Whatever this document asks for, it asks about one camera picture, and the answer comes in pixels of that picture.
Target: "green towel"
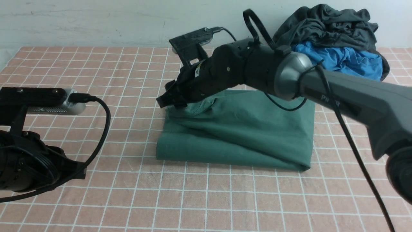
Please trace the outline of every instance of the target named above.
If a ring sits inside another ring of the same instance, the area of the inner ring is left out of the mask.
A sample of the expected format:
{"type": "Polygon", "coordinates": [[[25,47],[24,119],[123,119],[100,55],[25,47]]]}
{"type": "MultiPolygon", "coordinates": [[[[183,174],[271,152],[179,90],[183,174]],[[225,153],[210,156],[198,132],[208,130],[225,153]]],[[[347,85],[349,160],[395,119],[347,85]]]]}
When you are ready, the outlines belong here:
{"type": "MultiPolygon", "coordinates": [[[[293,108],[302,99],[279,104],[293,108]]],[[[168,107],[156,157],[305,171],[310,168],[315,104],[288,112],[260,91],[224,90],[183,109],[168,107]]]]}

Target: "black cable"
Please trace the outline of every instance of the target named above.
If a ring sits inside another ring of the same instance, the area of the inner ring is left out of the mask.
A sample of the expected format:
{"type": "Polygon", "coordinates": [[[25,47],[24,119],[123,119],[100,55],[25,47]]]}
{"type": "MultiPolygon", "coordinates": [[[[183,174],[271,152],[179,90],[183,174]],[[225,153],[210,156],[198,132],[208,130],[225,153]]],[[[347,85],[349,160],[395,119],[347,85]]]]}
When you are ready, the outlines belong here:
{"type": "Polygon", "coordinates": [[[26,172],[29,173],[30,176],[32,176],[34,179],[36,179],[37,181],[43,183],[43,184],[47,184],[47,185],[52,185],[54,183],[56,183],[56,181],[59,179],[59,171],[57,170],[56,166],[48,159],[46,158],[43,154],[40,153],[31,153],[28,150],[21,148],[21,147],[16,147],[16,146],[4,146],[4,147],[0,147],[0,150],[5,150],[5,149],[10,149],[10,150],[17,150],[19,152],[22,152],[24,154],[27,154],[29,156],[31,156],[34,160],[37,161],[38,164],[40,164],[40,166],[42,166],[44,168],[44,170],[46,170],[48,172],[48,176],[39,173],[38,171],[36,171],[35,169],[29,167],[25,162],[24,159],[20,160],[20,166],[19,168],[22,170],[25,170],[26,172]]]}
{"type": "Polygon", "coordinates": [[[292,112],[292,111],[295,111],[295,110],[297,110],[297,109],[300,109],[300,108],[306,103],[306,101],[307,101],[307,98],[304,98],[303,101],[302,101],[297,107],[292,108],[292,109],[288,109],[288,108],[285,108],[285,107],[279,105],[279,103],[275,102],[275,100],[273,100],[273,98],[271,98],[271,97],[269,96],[269,94],[265,93],[265,95],[266,95],[266,97],[269,98],[269,100],[270,100],[271,102],[273,102],[273,104],[275,104],[277,107],[281,108],[282,110],[289,111],[289,112],[292,112]]]}
{"type": "Polygon", "coordinates": [[[328,97],[329,97],[329,99],[330,99],[329,102],[331,102],[333,111],[335,112],[336,117],[337,117],[337,119],[338,119],[338,121],[339,121],[339,124],[341,125],[342,130],[343,130],[343,132],[345,133],[346,138],[348,139],[348,142],[349,142],[349,144],[350,144],[350,146],[351,146],[351,148],[352,148],[353,153],[355,154],[355,157],[356,157],[356,160],[358,161],[358,164],[359,164],[359,166],[360,166],[360,169],[362,170],[362,173],[363,173],[363,175],[365,176],[365,179],[366,179],[366,181],[368,182],[369,187],[371,188],[371,190],[372,190],[372,192],[373,192],[376,200],[378,201],[378,204],[379,204],[379,206],[380,206],[380,208],[381,208],[381,210],[382,210],[382,213],[383,213],[383,215],[384,215],[384,217],[385,217],[386,223],[387,223],[388,226],[389,226],[389,230],[390,230],[391,232],[395,232],[395,228],[393,227],[393,223],[392,223],[392,221],[391,221],[391,218],[389,217],[389,213],[388,213],[388,211],[387,211],[387,209],[386,209],[386,207],[385,207],[385,204],[384,204],[381,196],[379,195],[379,192],[378,192],[378,190],[376,189],[376,187],[375,187],[375,185],[374,185],[374,183],[373,183],[373,181],[372,181],[372,178],[370,177],[370,175],[369,175],[369,173],[368,173],[365,165],[363,164],[363,161],[362,161],[362,159],[361,159],[361,155],[359,154],[359,151],[358,151],[358,149],[356,148],[355,142],[353,141],[353,138],[352,138],[351,134],[349,133],[349,130],[348,130],[345,122],[343,121],[342,114],[340,113],[340,110],[339,110],[338,106],[336,105],[336,101],[335,101],[335,97],[334,97],[334,95],[333,95],[332,88],[330,87],[329,82],[328,82],[328,80],[326,79],[325,72],[323,71],[323,67],[318,64],[318,65],[316,65],[315,69],[316,69],[316,71],[317,71],[317,72],[320,74],[320,76],[321,76],[323,86],[325,87],[325,90],[326,90],[326,94],[328,95],[328,97]]]}
{"type": "Polygon", "coordinates": [[[90,163],[94,160],[94,158],[99,153],[100,149],[102,148],[104,144],[104,141],[106,140],[107,134],[109,132],[109,126],[110,126],[110,120],[111,120],[109,107],[106,105],[106,103],[102,99],[95,97],[95,96],[90,96],[89,94],[75,93],[75,94],[71,94],[70,97],[72,97],[70,99],[71,102],[98,102],[106,112],[106,122],[105,122],[105,126],[103,129],[103,133],[93,153],[90,155],[90,157],[86,160],[86,162],[79,169],[77,169],[71,175],[68,175],[66,178],[58,180],[53,185],[45,186],[35,191],[24,193],[24,194],[17,195],[17,196],[9,196],[9,197],[0,198],[0,203],[9,202],[9,201],[18,201],[18,200],[26,199],[32,196],[37,196],[39,194],[45,193],[50,190],[54,190],[55,188],[65,184],[69,180],[72,180],[77,174],[79,174],[84,169],[86,169],[87,166],[90,165],[90,163]]]}
{"type": "Polygon", "coordinates": [[[250,33],[253,36],[255,44],[260,43],[259,42],[259,35],[256,32],[255,28],[253,27],[252,23],[250,22],[250,19],[253,20],[253,22],[255,23],[256,27],[259,29],[259,32],[262,34],[263,38],[265,39],[265,41],[269,45],[269,47],[273,50],[276,49],[275,42],[270,37],[270,35],[267,32],[267,30],[266,30],[265,26],[263,25],[262,21],[259,19],[259,17],[251,9],[247,9],[247,10],[243,11],[243,19],[245,20],[246,27],[249,29],[250,33]]]}
{"type": "Polygon", "coordinates": [[[230,35],[230,37],[232,37],[232,39],[233,39],[234,41],[237,41],[236,38],[235,38],[235,36],[234,36],[229,30],[227,30],[227,29],[224,28],[224,27],[221,27],[220,29],[226,31],[226,32],[230,35]]]}

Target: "white grid line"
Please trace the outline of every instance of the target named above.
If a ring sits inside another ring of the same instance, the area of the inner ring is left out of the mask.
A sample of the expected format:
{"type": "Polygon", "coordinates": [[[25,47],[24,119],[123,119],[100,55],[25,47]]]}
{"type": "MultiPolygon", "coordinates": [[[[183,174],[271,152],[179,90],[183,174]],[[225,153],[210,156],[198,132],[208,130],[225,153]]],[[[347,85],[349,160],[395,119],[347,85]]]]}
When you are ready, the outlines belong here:
{"type": "MultiPolygon", "coordinates": [[[[165,69],[165,68],[166,68],[166,63],[163,65],[162,77],[163,77],[164,69],[165,69]]],[[[159,83],[159,90],[157,91],[157,95],[159,95],[161,87],[162,87],[162,81],[160,81],[160,83],[159,83]]],[[[150,127],[149,127],[149,128],[152,128],[152,124],[153,124],[153,116],[152,116],[152,119],[150,120],[150,127]]],[[[149,140],[149,136],[150,136],[150,132],[147,133],[146,142],[149,140]]],[[[160,174],[159,191],[157,192],[156,207],[155,207],[155,209],[154,209],[154,214],[153,214],[153,222],[152,222],[152,230],[151,230],[152,232],[153,232],[153,228],[155,227],[157,206],[159,205],[160,187],[162,186],[162,181],[163,181],[164,164],[165,164],[165,161],[163,161],[162,171],[161,171],[161,174],[160,174]]]]}
{"type": "MultiPolygon", "coordinates": [[[[23,81],[23,83],[27,80],[27,78],[30,76],[30,74],[27,75],[27,77],[26,77],[26,79],[23,81]]],[[[37,196],[32,197],[32,202],[34,202],[36,199],[37,199],[37,196]]],[[[30,210],[32,209],[32,206],[33,206],[33,205],[30,205],[30,207],[28,208],[27,213],[26,213],[26,216],[24,217],[23,221],[26,221],[27,216],[29,215],[29,212],[30,212],[30,210]]]]}
{"type": "MultiPolygon", "coordinates": [[[[143,80],[142,86],[144,86],[145,81],[146,81],[146,78],[143,80]]],[[[139,101],[140,101],[140,96],[141,96],[141,95],[142,95],[142,91],[140,91],[140,93],[139,93],[139,99],[137,100],[136,106],[139,105],[139,101]]],[[[138,109],[138,108],[136,107],[136,109],[134,110],[133,115],[136,115],[137,109],[138,109]]],[[[149,138],[149,133],[147,133],[146,142],[147,142],[148,138],[149,138]]],[[[131,215],[131,211],[132,211],[132,209],[133,209],[134,199],[135,199],[135,197],[136,197],[136,190],[137,190],[137,186],[138,186],[138,183],[139,183],[140,174],[141,174],[141,171],[142,171],[143,159],[144,159],[144,157],[145,157],[146,148],[147,148],[147,143],[145,144],[145,148],[144,148],[144,150],[143,150],[143,154],[142,154],[143,158],[142,158],[142,160],[140,161],[139,172],[138,172],[138,174],[137,174],[137,180],[136,180],[136,184],[135,184],[135,186],[134,186],[134,191],[133,191],[133,196],[132,196],[132,199],[131,199],[129,214],[128,214],[127,220],[126,220],[126,228],[127,228],[128,225],[129,225],[130,215],[131,215]]]]}
{"type": "MultiPolygon", "coordinates": [[[[316,148],[316,146],[315,146],[315,143],[313,143],[313,149],[314,149],[314,151],[315,151],[317,160],[319,160],[319,153],[318,153],[318,150],[317,150],[317,148],[316,148]]],[[[330,200],[330,196],[331,196],[331,195],[329,194],[328,185],[326,184],[326,181],[325,181],[325,176],[324,176],[324,174],[323,174],[322,165],[319,165],[319,169],[320,169],[320,171],[321,171],[321,175],[322,175],[322,179],[323,179],[323,185],[325,186],[326,196],[328,197],[328,200],[329,200],[330,210],[332,211],[333,220],[334,220],[334,222],[335,222],[336,230],[337,230],[337,232],[339,232],[339,226],[338,226],[338,224],[337,224],[337,220],[336,220],[336,216],[335,216],[335,211],[334,211],[333,206],[332,206],[332,201],[330,200]]]]}
{"type": "MultiPolygon", "coordinates": [[[[328,122],[328,118],[326,117],[326,113],[324,111],[323,111],[323,113],[325,114],[326,122],[328,122]]],[[[356,203],[355,197],[353,196],[353,191],[352,191],[352,188],[351,188],[351,184],[349,183],[348,176],[346,174],[345,166],[342,164],[342,158],[340,157],[339,148],[337,147],[336,142],[335,142],[335,138],[334,138],[334,135],[333,135],[333,130],[332,130],[332,128],[330,128],[329,124],[328,124],[328,128],[329,128],[330,135],[332,136],[333,145],[336,149],[337,155],[339,157],[339,161],[341,162],[341,167],[342,167],[342,170],[343,170],[343,174],[344,174],[346,182],[348,184],[349,191],[351,192],[353,203],[355,204],[356,211],[358,212],[358,215],[359,215],[358,217],[359,217],[360,223],[362,225],[363,231],[366,232],[365,225],[363,224],[362,217],[360,216],[358,204],[356,203]]]]}
{"type": "Polygon", "coordinates": [[[4,212],[6,211],[6,208],[7,208],[8,204],[9,204],[8,202],[5,203],[5,206],[4,206],[3,210],[2,210],[2,212],[0,213],[0,218],[3,217],[3,214],[4,214],[4,212]]]}

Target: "sticker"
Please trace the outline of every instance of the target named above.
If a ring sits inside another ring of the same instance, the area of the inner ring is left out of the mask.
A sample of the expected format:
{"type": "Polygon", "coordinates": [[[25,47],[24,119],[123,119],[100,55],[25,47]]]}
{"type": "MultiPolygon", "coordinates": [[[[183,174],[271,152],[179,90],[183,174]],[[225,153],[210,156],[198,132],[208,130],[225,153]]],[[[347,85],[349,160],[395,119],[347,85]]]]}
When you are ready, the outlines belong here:
{"type": "Polygon", "coordinates": [[[200,61],[200,63],[197,65],[196,70],[194,71],[194,77],[198,77],[200,75],[200,66],[202,65],[203,61],[200,61]]]}

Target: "pile of clothes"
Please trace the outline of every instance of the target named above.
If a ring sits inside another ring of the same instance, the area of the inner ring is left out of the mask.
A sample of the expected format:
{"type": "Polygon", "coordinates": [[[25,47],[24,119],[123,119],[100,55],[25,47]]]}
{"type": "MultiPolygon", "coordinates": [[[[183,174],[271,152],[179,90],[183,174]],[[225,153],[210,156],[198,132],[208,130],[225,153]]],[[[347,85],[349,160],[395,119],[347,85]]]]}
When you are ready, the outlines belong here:
{"type": "Polygon", "coordinates": [[[301,7],[280,26],[273,41],[306,54],[313,64],[323,60],[324,69],[383,81],[390,68],[375,47],[378,25],[369,20],[366,9],[301,7]]]}

